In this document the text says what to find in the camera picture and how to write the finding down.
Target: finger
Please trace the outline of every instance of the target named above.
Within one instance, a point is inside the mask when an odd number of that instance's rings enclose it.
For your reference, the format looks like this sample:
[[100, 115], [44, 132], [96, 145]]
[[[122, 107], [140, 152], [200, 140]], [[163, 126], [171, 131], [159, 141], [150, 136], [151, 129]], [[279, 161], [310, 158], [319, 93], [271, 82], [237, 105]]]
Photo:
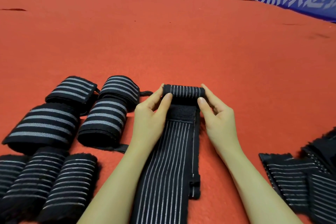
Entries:
[[199, 109], [203, 113], [205, 121], [215, 116], [212, 112], [211, 107], [209, 106], [209, 104], [204, 98], [198, 98], [197, 103], [198, 103]]
[[160, 106], [156, 111], [156, 115], [166, 117], [172, 99], [173, 94], [171, 93], [166, 94], [161, 100]]
[[160, 101], [160, 98], [163, 93], [163, 85], [160, 86], [160, 88], [155, 91], [148, 99], [142, 102], [142, 104], [146, 107], [148, 107], [151, 110], [155, 110], [155, 106]]
[[201, 84], [201, 86], [205, 90], [205, 95], [209, 100], [210, 105], [212, 105], [213, 108], [216, 108], [217, 112], [222, 112], [226, 108], [229, 108], [226, 104], [223, 103], [223, 101], [221, 101], [217, 96], [215, 96], [207, 86], [205, 86], [203, 83]]

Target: fingernail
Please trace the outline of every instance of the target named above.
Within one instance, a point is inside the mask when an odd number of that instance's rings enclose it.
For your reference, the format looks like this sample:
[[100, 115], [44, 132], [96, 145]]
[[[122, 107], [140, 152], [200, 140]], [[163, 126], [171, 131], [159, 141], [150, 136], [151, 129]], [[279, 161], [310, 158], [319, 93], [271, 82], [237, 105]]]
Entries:
[[204, 98], [200, 97], [200, 98], [197, 99], [197, 102], [198, 102], [199, 104], [202, 104], [202, 103], [205, 103], [206, 101], [205, 101]]

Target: hand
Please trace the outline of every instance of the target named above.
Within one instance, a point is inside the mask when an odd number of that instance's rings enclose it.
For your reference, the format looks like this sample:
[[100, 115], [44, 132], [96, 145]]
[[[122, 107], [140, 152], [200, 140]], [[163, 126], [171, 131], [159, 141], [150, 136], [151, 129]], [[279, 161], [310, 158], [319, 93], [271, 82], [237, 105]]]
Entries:
[[129, 147], [146, 149], [149, 153], [160, 138], [165, 127], [167, 111], [173, 95], [168, 93], [160, 103], [163, 85], [144, 102], [138, 104], [134, 112], [133, 136]]
[[201, 86], [205, 89], [210, 105], [204, 98], [198, 98], [197, 102], [204, 115], [205, 126], [212, 144], [220, 151], [241, 151], [233, 109], [217, 98], [207, 86], [204, 84]]

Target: red carpet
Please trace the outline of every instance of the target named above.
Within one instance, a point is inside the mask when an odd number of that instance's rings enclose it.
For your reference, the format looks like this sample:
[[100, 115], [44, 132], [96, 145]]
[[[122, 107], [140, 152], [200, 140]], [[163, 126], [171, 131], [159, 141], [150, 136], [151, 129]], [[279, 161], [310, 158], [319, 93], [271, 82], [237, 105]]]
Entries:
[[[205, 83], [235, 110], [242, 148], [265, 178], [258, 153], [297, 154], [336, 124], [335, 24], [246, 0], [0, 1], [12, 8], [27, 11], [0, 10], [1, 139], [69, 75], [100, 88], [117, 74], [141, 90]], [[130, 117], [123, 143], [132, 126]], [[188, 223], [248, 223], [204, 126], [199, 151], [202, 195], [189, 201]], [[75, 141], [77, 152], [102, 163], [98, 188], [123, 156]]]

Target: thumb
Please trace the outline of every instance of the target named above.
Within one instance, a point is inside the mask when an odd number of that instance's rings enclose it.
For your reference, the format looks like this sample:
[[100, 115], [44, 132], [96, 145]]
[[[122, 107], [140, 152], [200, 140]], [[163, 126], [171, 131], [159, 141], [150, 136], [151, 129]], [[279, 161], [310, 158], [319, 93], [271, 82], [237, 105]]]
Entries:
[[197, 103], [198, 103], [198, 106], [199, 106], [199, 109], [201, 110], [201, 112], [203, 113], [204, 115], [204, 119], [205, 121], [211, 119], [213, 116], [215, 116], [209, 106], [209, 104], [207, 103], [207, 101], [200, 97], [197, 99]]
[[172, 99], [173, 94], [166, 94], [161, 100], [160, 106], [156, 111], [156, 115], [166, 117]]

